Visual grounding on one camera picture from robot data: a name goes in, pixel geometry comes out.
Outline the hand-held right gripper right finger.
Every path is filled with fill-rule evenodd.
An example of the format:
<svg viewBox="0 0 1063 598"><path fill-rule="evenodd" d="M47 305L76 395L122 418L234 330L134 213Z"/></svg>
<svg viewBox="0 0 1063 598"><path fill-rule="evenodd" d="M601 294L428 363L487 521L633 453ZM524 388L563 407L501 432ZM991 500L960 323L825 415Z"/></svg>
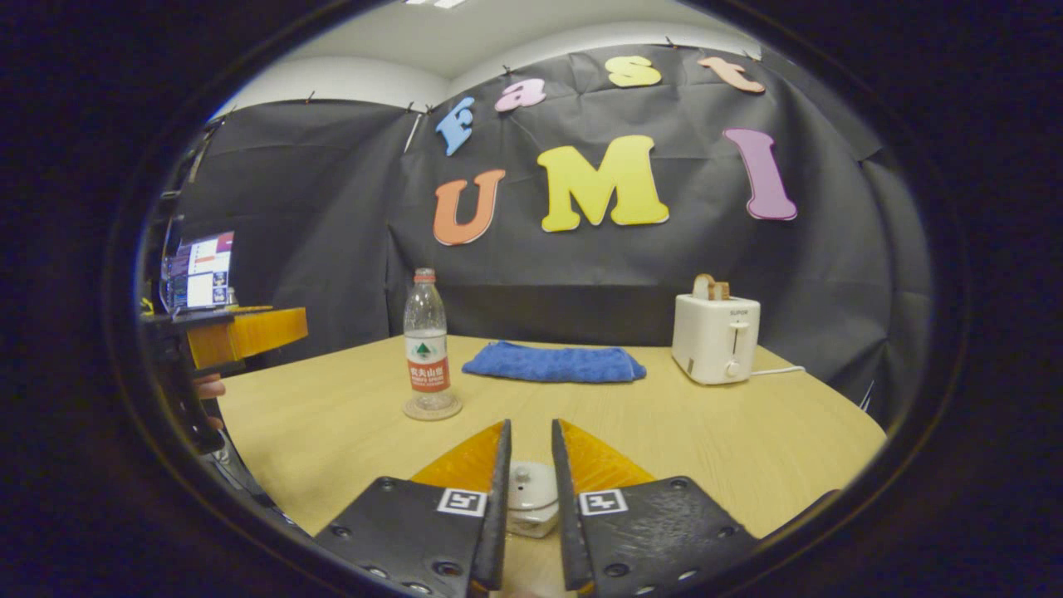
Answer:
<svg viewBox="0 0 1063 598"><path fill-rule="evenodd" d="M657 479L563 418L551 424L551 451L563 583L580 597L687 593L758 545L691 478Z"/></svg>

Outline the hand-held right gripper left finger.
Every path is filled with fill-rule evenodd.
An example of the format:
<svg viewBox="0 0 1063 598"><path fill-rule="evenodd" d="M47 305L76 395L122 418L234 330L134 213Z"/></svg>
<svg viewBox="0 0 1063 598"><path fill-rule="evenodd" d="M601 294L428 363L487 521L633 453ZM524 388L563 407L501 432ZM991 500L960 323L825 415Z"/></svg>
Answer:
<svg viewBox="0 0 1063 598"><path fill-rule="evenodd" d="M410 479L377 478L316 544L395 596L487 597L502 585L510 454L504 418Z"/></svg>

